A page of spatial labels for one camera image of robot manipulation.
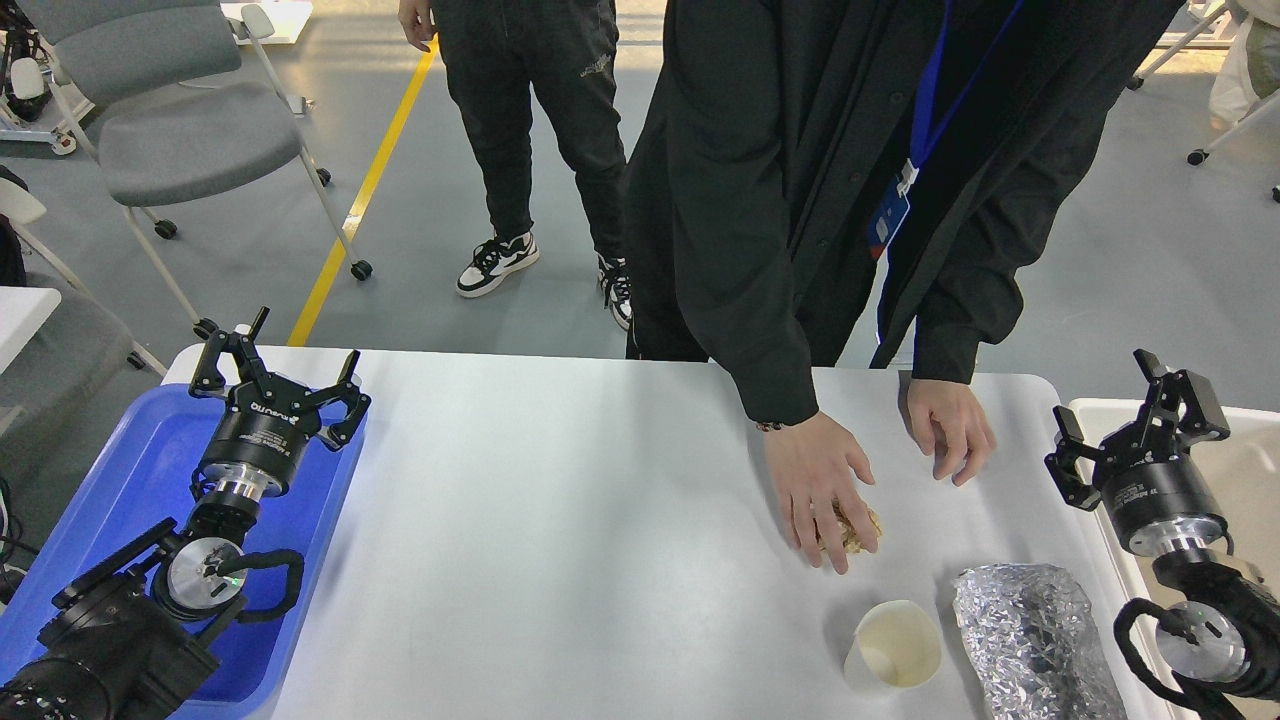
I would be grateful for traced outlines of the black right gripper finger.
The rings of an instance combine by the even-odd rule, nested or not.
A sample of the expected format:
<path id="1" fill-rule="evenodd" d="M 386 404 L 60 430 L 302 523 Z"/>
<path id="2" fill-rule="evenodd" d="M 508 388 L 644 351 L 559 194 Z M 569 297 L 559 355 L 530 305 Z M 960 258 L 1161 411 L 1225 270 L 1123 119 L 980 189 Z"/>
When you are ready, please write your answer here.
<path id="1" fill-rule="evenodd" d="M 1075 413 L 1070 407 L 1053 407 L 1053 419 L 1059 428 L 1055 451 L 1044 456 L 1044 465 L 1066 505 L 1093 512 L 1102 501 L 1098 486 L 1085 483 L 1078 469 L 1078 461 L 1084 457 L 1094 464 L 1094 475 L 1105 488 L 1112 479 L 1112 471 L 1105 462 L 1101 448 L 1084 442 L 1083 430 Z"/>
<path id="2" fill-rule="evenodd" d="M 1174 370 L 1138 348 L 1133 352 L 1149 388 L 1137 418 L 1135 446 L 1155 454 L 1179 454 L 1202 441 L 1224 441 L 1231 429 L 1208 378 Z"/>

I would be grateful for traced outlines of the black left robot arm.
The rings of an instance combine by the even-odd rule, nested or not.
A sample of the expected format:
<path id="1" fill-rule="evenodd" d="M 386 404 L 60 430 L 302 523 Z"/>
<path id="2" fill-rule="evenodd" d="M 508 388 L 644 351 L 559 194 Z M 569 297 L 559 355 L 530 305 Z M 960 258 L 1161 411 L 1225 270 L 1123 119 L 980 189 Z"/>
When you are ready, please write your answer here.
<path id="1" fill-rule="evenodd" d="M 5 719 L 228 719 L 282 678 L 364 441 L 358 351 L 314 388 L 201 320 L 188 389 L 122 419 L 3 615 Z"/>

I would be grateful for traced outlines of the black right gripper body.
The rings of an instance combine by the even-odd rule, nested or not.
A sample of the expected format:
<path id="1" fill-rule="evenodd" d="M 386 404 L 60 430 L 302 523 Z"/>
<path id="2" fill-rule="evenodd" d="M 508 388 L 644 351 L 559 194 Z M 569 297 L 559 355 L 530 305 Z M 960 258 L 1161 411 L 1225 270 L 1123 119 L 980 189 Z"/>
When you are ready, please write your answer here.
<path id="1" fill-rule="evenodd" d="M 1196 441 L 1153 447 L 1105 442 L 1098 489 L 1114 533 L 1129 553 L 1156 559 L 1175 550 L 1207 547 L 1229 524 L 1190 456 Z"/>

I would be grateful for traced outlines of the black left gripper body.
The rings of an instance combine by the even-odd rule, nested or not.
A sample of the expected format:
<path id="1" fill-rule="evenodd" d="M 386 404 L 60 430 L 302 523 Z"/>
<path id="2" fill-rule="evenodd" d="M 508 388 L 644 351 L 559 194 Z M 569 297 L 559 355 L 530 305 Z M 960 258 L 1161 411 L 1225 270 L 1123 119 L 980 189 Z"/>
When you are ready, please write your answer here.
<path id="1" fill-rule="evenodd" d="M 215 486 L 256 477 L 262 495 L 288 493 L 307 443 L 320 429 L 319 410 L 294 409 L 294 396 L 283 391 L 266 398 L 256 386 L 237 386 L 200 459 L 198 482 Z"/>

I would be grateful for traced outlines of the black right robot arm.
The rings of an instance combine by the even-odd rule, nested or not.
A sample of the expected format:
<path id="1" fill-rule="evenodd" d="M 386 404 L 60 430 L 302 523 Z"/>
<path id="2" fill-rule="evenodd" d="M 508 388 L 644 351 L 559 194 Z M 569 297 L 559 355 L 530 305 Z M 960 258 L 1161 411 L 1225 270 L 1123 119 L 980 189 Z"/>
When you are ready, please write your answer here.
<path id="1" fill-rule="evenodd" d="M 1190 455 L 1230 427 L 1210 380 L 1134 352 L 1147 393 L 1135 419 L 1088 445 L 1073 410 L 1057 406 L 1055 450 L 1044 465 L 1062 501 L 1103 506 L 1124 551 L 1147 557 L 1157 582 L 1183 594 L 1162 607 L 1128 601 L 1114 639 L 1152 693 L 1202 719 L 1238 719 L 1236 697 L 1279 697 L 1277 600 L 1212 548 L 1228 519 Z"/>

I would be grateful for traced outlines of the person's left hand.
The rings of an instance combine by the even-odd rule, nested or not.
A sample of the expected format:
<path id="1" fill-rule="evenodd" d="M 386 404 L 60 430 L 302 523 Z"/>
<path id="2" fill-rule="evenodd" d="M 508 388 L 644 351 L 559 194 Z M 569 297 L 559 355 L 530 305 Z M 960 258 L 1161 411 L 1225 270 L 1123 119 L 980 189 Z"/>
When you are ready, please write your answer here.
<path id="1" fill-rule="evenodd" d="M 987 466 L 998 442 L 986 410 L 969 384 L 951 380 L 908 382 L 911 437 L 927 457 L 932 475 L 963 487 Z"/>

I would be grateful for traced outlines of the person's right hand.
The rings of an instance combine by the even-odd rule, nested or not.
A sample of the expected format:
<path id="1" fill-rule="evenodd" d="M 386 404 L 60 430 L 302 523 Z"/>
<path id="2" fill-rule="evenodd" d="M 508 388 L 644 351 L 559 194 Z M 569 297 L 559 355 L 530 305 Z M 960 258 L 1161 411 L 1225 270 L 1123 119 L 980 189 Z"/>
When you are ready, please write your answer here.
<path id="1" fill-rule="evenodd" d="M 828 564 L 847 574 L 846 527 L 865 551 L 878 550 L 876 524 L 855 488 L 856 480 L 876 483 L 868 456 L 855 436 L 824 413 L 762 429 L 783 537 L 813 568 Z"/>

